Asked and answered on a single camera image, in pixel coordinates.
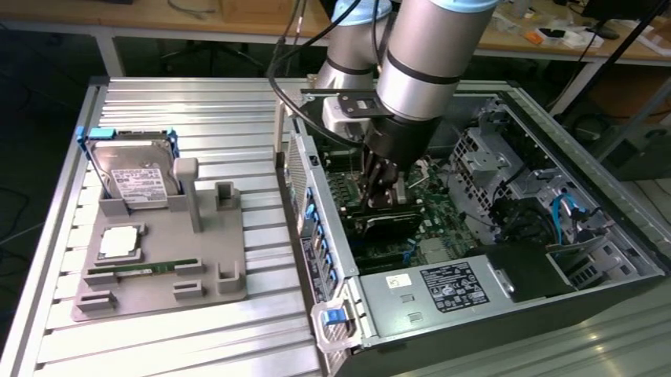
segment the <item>floor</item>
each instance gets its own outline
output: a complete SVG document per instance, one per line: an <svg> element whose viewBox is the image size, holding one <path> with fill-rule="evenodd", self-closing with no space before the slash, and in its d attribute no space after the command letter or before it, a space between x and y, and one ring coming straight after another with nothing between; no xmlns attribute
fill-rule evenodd
<svg viewBox="0 0 671 377"><path fill-rule="evenodd" d="M127 75L210 76L207 52L162 64L155 40L119 38L117 43ZM164 50L174 52L184 46L186 41L168 40ZM272 46L250 46L248 53L267 64ZM290 76L316 73L324 57L324 48L308 50L292 61ZM571 71L556 64L547 69L546 66L547 63L530 60L475 57L466 79L515 80L544 104L560 92L566 72ZM215 60L215 76L256 74L256 68L238 58L222 56ZM8 162L0 175L0 344L12 322L40 229L9 241L3 241L4 236L44 222L85 83L96 75L105 75L105 69L92 38L0 30L0 160Z"/></svg>

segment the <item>power supply label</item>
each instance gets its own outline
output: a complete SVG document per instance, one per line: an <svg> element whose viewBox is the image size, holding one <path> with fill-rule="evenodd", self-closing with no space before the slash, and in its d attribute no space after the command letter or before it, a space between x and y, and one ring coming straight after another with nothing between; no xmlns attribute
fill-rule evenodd
<svg viewBox="0 0 671 377"><path fill-rule="evenodd" d="M436 308L452 312L490 302L467 262L422 270Z"/></svg>
<svg viewBox="0 0 671 377"><path fill-rule="evenodd" d="M158 202L168 199L160 169L112 170L116 188L127 203Z"/></svg>

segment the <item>metal frame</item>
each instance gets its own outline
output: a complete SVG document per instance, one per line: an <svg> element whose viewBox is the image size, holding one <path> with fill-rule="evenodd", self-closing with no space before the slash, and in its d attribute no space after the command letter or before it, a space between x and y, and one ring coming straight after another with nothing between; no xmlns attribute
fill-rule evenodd
<svg viewBox="0 0 671 377"><path fill-rule="evenodd" d="M104 90L100 87L89 86L85 92L81 113L76 120L76 125L87 130L95 122L96 115L100 117L101 107L96 111L96 104L104 100ZM33 295L23 295L19 302L17 311L13 317L12 330L5 342L3 359L15 361L0 364L0 375L15 375L19 370L37 360L37 351L44 335L44 328L48 317L48 306L52 303L52 292L56 289L56 277L60 273L63 255L67 249L69 228L76 209L76 197L72 188L81 186L84 179L85 160L81 158L81 150L76 144L75 134L71 139L71 146L63 163L61 176L56 184L52 205L47 215L47 221L40 236L40 243L32 258L31 272L23 292L35 292Z"/></svg>
<svg viewBox="0 0 671 377"><path fill-rule="evenodd" d="M256 35L256 34L239 34L224 33L218 31L187 31L187 30L166 30L166 29L148 29L142 27L116 27L104 25L79 25L79 24L57 24L37 21L15 21L0 20L0 22L12 30L20 31L39 31L47 33L67 33L89 35L96 38L97 48L105 64L107 75L113 77L126 76L124 64L120 59L119 51L116 49L115 38L156 38L156 39L188 39L196 41L215 41L215 42L244 42L244 43L276 43L276 35ZM299 44L307 42L308 38L299 38ZM328 46L328 39L322 39L315 43L315 46ZM476 49L475 55L482 57L511 57L520 59L538 59L538 60L563 60L578 61L576 55L567 55L559 53L546 52L522 52L498 49ZM555 107L551 109L550 114L555 115L566 110L568 104L574 101L578 93L583 90L595 73L599 71L600 66L607 61L608 57L586 57L586 67L576 76L574 82L566 93L562 95L560 100L556 102ZM655 67L671 67L671 60L659 57L659 60L640 60L640 59L619 59L616 64L631 65L650 65Z"/></svg>
<svg viewBox="0 0 671 377"><path fill-rule="evenodd" d="M304 79L278 81L287 89L307 86ZM144 92L139 97L138 90ZM219 100L210 100L212 93ZM156 97L167 101L156 104ZM100 196L100 180L72 141L0 375L84 375L91 368L109 376L176 371L275 375L276 370L287 375L320 374L272 164L275 102L270 98L263 79L121 78L88 89L76 125L126 130L174 127L184 136L182 155L198 157L203 164L196 188L234 181L243 191L250 296L218 306L72 321L72 298ZM239 112L240 106L248 113Z"/></svg>
<svg viewBox="0 0 671 377"><path fill-rule="evenodd" d="M522 89L516 89L510 84L506 84L504 82L462 82L462 86L470 86L468 89L471 90L478 90L482 88L482 90L487 89L491 90L492 92L502 92L502 95L506 94L507 97L510 97L515 102L515 105L518 108L523 109L527 118L530 118L531 123L539 123L535 125L535 130L534 132L538 134L547 133L547 138L558 144L556 146L556 151L563 152L563 154L567 154L571 156L571 162L574 164L578 164L579 166L572 167L572 170L566 169L566 174L568 177L571 177L571 180L576 178L574 175L578 173L578 169L580 169L584 173L588 173L590 179L594 180L594 183L600 186L603 192L608 195L610 199L615 201L615 206L618 206L619 210L622 210L628 216L634 218L634 221L636 222L636 226L640 227L642 229L644 228L644 233L650 237L650 239L658 244L659 249L668 251L668 231L663 227L656 227L650 225L650 220L651 217L646 216L644 212L640 211L640 205L632 200L628 200L628 196L624 193L624 189L622 188L622 185L615 181L615 179L608 175L608 173L604 171L603 167L599 165L598 161L591 157L591 155L582 149L582 147L576 144L576 142L571 139L571 136L568 133L560 128L560 126L556 124L556 122L552 120L552 118L548 116L548 114L544 113L542 107L534 102L534 100L528 97L526 92ZM542 146L542 139L536 138L534 136L534 133L530 132L531 137L535 138L538 144ZM560 153L556 153L556 158L559 159L560 156L563 156ZM560 161L556 160L558 166L562 168L566 168ZM315 191L312 192L312 195L323 195L323 192L320 192L320 189L314 185ZM611 192L622 192L622 198L623 200L619 201L619 197L612 195ZM590 204L595 206L594 199L590 200ZM610 212L614 216L619 217L618 211L614 210ZM338 231L340 232L339 229L334 229L332 227L327 227L326 234L328 235L330 232ZM628 243L636 244L639 241L632 242L630 235L628 234L618 234L618 236L622 236L626 238L626 241ZM330 243L331 249L335 250L338 248L338 245L334 243ZM647 255L644 253L640 253L642 257L648 261ZM383 297L383 295L379 295L380 291L371 290L371 287L384 287L383 291L386 291L386 285L384 285L384 279L380 277L380 275L395 275L398 273L408 273L411 275L411 280L418 281L418 268L407 268L402 270L396 270L394 272L387 272L382 274L375 274L371 276L363 276L362 277L362 284L364 285L366 289L362 291L362 297L366 296L366 299L363 300L363 303L368 302L370 306L372 298ZM627 283L616 283L612 284L607 287L598 287L598 288L591 288L590 290L586 290L583 292L576 292L574 294L567 294L564 296L559 296L555 298L548 298L543 301L534 301L534 302L526 302L524 304L519 305L516 307L516 311L514 314L507 316L506 318L500 317L498 318L496 321L488 322L488 324L484 324L480 328L471 327L472 330L476 331L475 335L468 333L468 330L466 329L458 329L455 326L455 323L459 324L466 324L464 322L459 322L454 318L451 318L451 321L446 326L436 325L434 322L430 322L430 327L422 328L420 330L416 331L407 331L402 332L400 328L403 328L403 325L399 325L398 317L372 317L372 320L375 322L375 326L378 327L378 331L380 330L380 323L383 321L387 322L388 328L390 324L392 324L394 331L391 332L391 335L388 335L386 338L376 339L375 337L368 337L363 338L360 341L363 342L364 348L370 348L376 345L388 345L392 342L398 343L404 343L403 347L399 347L398 349L394 349L394 355L384 356L384 352L362 352L356 353L355 356L352 357L350 366L346 366L343 368L350 368L342 371L338 375L359 375L356 372L360 372L362 369L366 371L364 373L370 373L370 375L376 375L375 372L372 372L372 369L375 368L376 370L383 370L384 375L391 375L396 372L399 372L402 369L396 368L395 369L395 362L400 361L399 364L403 365L414 365L415 367L422 365L422 362L418 361L418 359L424 359L427 360L427 353L430 353L430 350L435 350L435 345L436 344L448 344L450 342L454 342L454 344L459 344L460 346L466 343L466 347L470 347L470 343L474 344L472 348L470 349L471 352L474 350L480 350L483 348L483 344L478 344L476 339L484 339L486 337L491 336L494 339L498 337L499 334L504 334L504 338L507 341L510 339L523 339L526 336L531 336L534 334L540 334L544 331L550 331L558 328L563 328L571 324L576 324L582 320L584 320L587 317L594 315L595 313L599 313L602 310L607 309L611 307L615 303L622 301L624 297L631 297L632 290L639 290L639 292L643 292L646 289L650 289L656 283L659 283L660 279L658 276L663 274L663 268L654 268L654 273L651 273L650 276L642 277L639 279L634 279L628 281ZM400 291L394 294L395 297L399 297L399 295L414 292L415 294L419 291L412 291L412 288L407 288L407 291ZM387 308L387 306L380 306L378 305L378 310L380 312L380 307L383 309ZM536 308L538 311L532 312L531 310L526 311L524 309L531 309ZM371 311L366 311L367 318L371 318ZM470 315L478 316L478 312L475 309L472 309L472 313ZM311 314L315 317L319 317L319 312L312 312ZM356 314L354 315L355 318L363 317L360 315L359 309L356 309ZM542 324L539 324L539 327L536 327L536 321L538 318L543 318ZM523 328L522 324L530 324L528 328ZM440 334L438 332L438 329L442 327L448 327L450 331L454 332L446 332ZM418 335L427 335L427 333L431 331L431 337L432 341L426 340L426 338L431 338L427 336L426 338L416 338L414 339L412 337ZM511 334L512 332L527 332L524 335L518 335L518 334ZM454 356L460 356L464 355L466 353L462 350L458 350L459 347L448 347L448 349L440 349L440 357L447 357L452 353ZM418 353L422 354L422 357L414 357Z"/></svg>

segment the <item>blue latch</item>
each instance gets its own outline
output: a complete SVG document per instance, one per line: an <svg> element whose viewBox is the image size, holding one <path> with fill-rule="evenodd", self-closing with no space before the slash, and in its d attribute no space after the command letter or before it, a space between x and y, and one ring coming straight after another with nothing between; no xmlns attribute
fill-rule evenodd
<svg viewBox="0 0 671 377"><path fill-rule="evenodd" d="M75 135L76 135L76 143L79 144L80 146L80 149L81 151L84 151L85 153L85 135L84 135L84 127L83 126L77 126L76 127L76 131L75 131Z"/></svg>
<svg viewBox="0 0 671 377"><path fill-rule="evenodd" d="M170 144L172 145L172 156L179 158L178 132L170 127L166 130L166 134L168 135Z"/></svg>
<svg viewBox="0 0 671 377"><path fill-rule="evenodd" d="M326 326L343 324L347 322L347 312L344 309L328 309L322 313L322 322Z"/></svg>
<svg viewBox="0 0 671 377"><path fill-rule="evenodd" d="M314 213L315 213L315 204L311 204L310 206L307 206L306 209L306 218L311 218Z"/></svg>
<svg viewBox="0 0 671 377"><path fill-rule="evenodd" d="M330 276L330 278L331 278L331 281L334 282L334 287L335 287L335 286L336 286L336 284L338 284L338 275L336 275L336 271L335 271L335 270L331 270L331 271L328 272L328 276Z"/></svg>
<svg viewBox="0 0 671 377"><path fill-rule="evenodd" d="M91 128L88 133L88 138L93 140L112 140L116 135L116 130L113 128Z"/></svg>

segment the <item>cable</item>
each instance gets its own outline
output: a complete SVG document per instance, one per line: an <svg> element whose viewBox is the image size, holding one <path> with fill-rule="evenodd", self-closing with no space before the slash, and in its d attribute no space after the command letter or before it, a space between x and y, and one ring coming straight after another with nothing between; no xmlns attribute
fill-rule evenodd
<svg viewBox="0 0 671 377"><path fill-rule="evenodd" d="M654 7L654 10L640 18L639 24L636 25L634 30L628 33L627 38L624 38L624 41L618 45L618 48L608 56L608 59L602 64L600 68L596 70L596 73L592 75L590 81L587 82L583 89L578 93L578 96L575 96L574 100L570 102L568 106L566 107L566 110L560 114L555 115L556 118L559 119L566 118L566 115L568 115L574 111L575 106L578 106L582 99L586 97L587 93L595 88L596 83L600 81L606 72L612 68L615 62L622 58L624 51L627 51L634 42L636 42L636 38L643 33L646 27L650 25L654 18L666 8L668 8L668 0L659 0L658 4Z"/></svg>
<svg viewBox="0 0 671 377"><path fill-rule="evenodd" d="M571 11L574 11L575 13L578 13L580 16L583 15L583 12L578 12L578 11L575 10L575 8L574 8L574 4L568 4L568 9L570 9Z"/></svg>
<svg viewBox="0 0 671 377"><path fill-rule="evenodd" d="M294 20L296 19L296 12L298 12L298 5L303 2L303 7L302 7L302 16L298 17L298 23L296 23L296 35L294 36L294 43L291 44L291 51L296 49L298 45L298 39L302 37L302 30L303 30L303 17L306 16L306 6L307 6L307 0L296 0L294 3L294 9L291 10L291 24L294 24ZM284 77L290 75L290 70L291 70L291 60L294 57L290 57L290 60L287 62L287 69L284 71Z"/></svg>
<svg viewBox="0 0 671 377"><path fill-rule="evenodd" d="M346 139L344 137L342 137L340 135L332 133L324 127L319 126L315 123L315 121L303 112L303 110L300 110L300 108L298 107L296 103L294 103L294 101L291 100L291 98L287 96L287 94L282 90L282 88L278 85L276 80L275 80L275 74L276 74L276 70L279 68L279 63L283 60L286 60L290 57L292 57L296 54L299 54L299 52L302 50L304 50L304 48L312 46L316 41L319 41L322 38L324 38L324 36L336 28L338 24L347 18L347 16L350 16L350 13L352 12L352 10L355 10L355 7L359 5L359 3L360 3L360 0L355 0L352 2L352 4L351 4L350 8L340 15L340 17L338 17L338 19L328 25L328 27L326 27L326 29L323 31L320 31L320 33L318 35L315 35L295 50L290 51L288 53L286 53L280 57L276 57L276 55L279 53L279 50L282 48L282 45L284 44L284 42L287 40L287 36L286 35L280 36L280 38L278 39L276 45L275 45L275 52L272 54L271 65L270 65L268 71L267 71L268 83L271 84L272 91L280 97L282 101L284 102L284 105L303 119L303 122L306 123L306 125L315 132L318 132L319 135L322 135L323 137L326 137L328 140L334 141L335 143L338 143L340 145L344 145L346 147L351 147L351 148L359 148L362 146L362 143Z"/></svg>
<svg viewBox="0 0 671 377"><path fill-rule="evenodd" d="M600 133L604 133L610 129L610 123L600 117L599 114L583 114L578 118L575 118L574 122L568 126L568 134L576 139L578 138L578 126L587 120L595 119L600 124Z"/></svg>
<svg viewBox="0 0 671 377"><path fill-rule="evenodd" d="M4 285L0 285L0 291L4 291L4 292L9 293L13 296L19 296L19 293L13 289L5 287Z"/></svg>
<svg viewBox="0 0 671 377"><path fill-rule="evenodd" d="M666 105L671 106L671 103L668 103L668 98L666 99ZM660 116L660 115L667 115L667 114L671 114L671 109L670 110L664 110L662 112L654 112L652 114L648 115L648 118L652 117L652 116ZM604 116L607 116L608 118L612 118L612 119L628 119L628 118L631 118L631 116L611 115L611 114L604 114Z"/></svg>
<svg viewBox="0 0 671 377"><path fill-rule="evenodd" d="M499 186L496 186L496 188L494 189L494 193L492 193L492 201L491 201L492 204L494 204L494 200L496 199L498 192L500 190L503 190L511 184L511 182L515 181L520 177L522 172L524 171L526 168L527 168L527 164L523 163L520 168L512 174L512 176L506 181L502 181L502 183L499 183Z"/></svg>
<svg viewBox="0 0 671 377"><path fill-rule="evenodd" d="M671 196L671 192L668 192L668 190L659 184L659 181L654 180L654 183L658 185L658 187L663 191L663 193L667 194L668 196Z"/></svg>
<svg viewBox="0 0 671 377"><path fill-rule="evenodd" d="M19 212L13 217L12 226L5 231L5 233L0 236L0 241L4 241L12 235L13 231L17 229L19 219L21 218L23 211L28 208L28 204L31 203L31 198L24 193L19 192L16 190L12 190L11 188L7 188L7 187L0 187L0 191L9 192L13 195L20 196L23 199L23 204L19 207Z"/></svg>
<svg viewBox="0 0 671 377"><path fill-rule="evenodd" d="M380 49L378 48L378 6L379 5L380 5L380 0L375 0L372 40L374 40L374 52L375 52L375 59L378 60L378 66L382 65L382 52L380 52Z"/></svg>
<svg viewBox="0 0 671 377"><path fill-rule="evenodd" d="M61 75L64 75L77 86L85 88L85 84L83 84L77 79L75 79L69 73L67 73L65 69L61 68L56 63L52 62L52 60L44 56L43 53L40 53L36 49L32 48L31 45L28 45L23 39L17 36L13 30L11 30L4 24L0 22L0 27L13 35L13 38L23 44L23 46L32 51L51 66L53 69L56 69Z"/></svg>
<svg viewBox="0 0 671 377"><path fill-rule="evenodd" d="M53 98L52 96L49 96L47 93L41 92L40 90L36 90L31 87L28 87L23 82L17 81L16 79L13 79L12 77L9 77L9 75L4 72L0 71L0 77L3 77L7 81L9 82L13 82L16 85L19 85L28 93L29 93L29 96L27 97L27 99L24 100L20 108L17 109L17 111L21 111L27 105L28 105L28 102L31 101L32 99L32 94L33 93L37 93L40 94L40 96L43 96L45 99L48 99L49 101L52 101L53 103L59 104L60 106L63 106L64 108L68 108L69 110L75 111L75 112L79 112L80 109L76 108L75 106L67 104L65 102L63 101L59 101L56 98Z"/></svg>
<svg viewBox="0 0 671 377"><path fill-rule="evenodd" d="M15 238L23 236L25 233L31 232L32 230L40 228L41 226L44 225L44 222L41 222L40 224L36 224L33 225L31 228L23 230L21 232L19 232L17 234L7 237L5 239L0 240L0 246L4 245L7 242L9 242L11 240L13 240Z"/></svg>
<svg viewBox="0 0 671 377"><path fill-rule="evenodd" d="M600 28L603 27L603 25L604 25L604 22L599 22L596 24L595 32L592 33L590 43L587 44L586 50L583 51L583 54L580 55L580 57L578 58L578 61L575 63L574 74L571 75L571 79L568 80L568 83L566 84L564 89L562 90L562 93L559 93L559 96L556 96L556 98L552 100L552 102L550 102L546 105L546 109L548 109L548 110L551 109L552 106L555 106L556 102L563 97L566 91L568 90L568 87L571 86L575 78L578 77L578 74L580 73L580 63L582 63L583 59L586 58L587 51L590 51L591 45L592 45L592 43L595 42L595 39L596 39L596 33L599 33Z"/></svg>
<svg viewBox="0 0 671 377"><path fill-rule="evenodd" d="M464 215L467 215L472 220L478 221L480 224L484 224L490 228L502 228L499 225L490 224L488 222L480 220L475 215L470 214L468 212L462 212Z"/></svg>
<svg viewBox="0 0 671 377"><path fill-rule="evenodd" d="M552 229L552 227L554 227L552 221L546 216L546 214L543 214L542 211L538 208L534 208L534 207L528 207L524 211L532 212L540 218L542 224L543 224L543 229L547 232L550 232L550 234L552 235L552 239L555 240L556 243L559 243L559 239L556 238L556 233L555 233L555 231Z"/></svg>
<svg viewBox="0 0 671 377"><path fill-rule="evenodd" d="M216 13L216 9L191 9L191 8L184 8L183 6L175 4L174 0L168 0L168 5L172 9L175 9L178 12L187 13L191 16L196 17L199 20L206 19L206 14L207 13Z"/></svg>

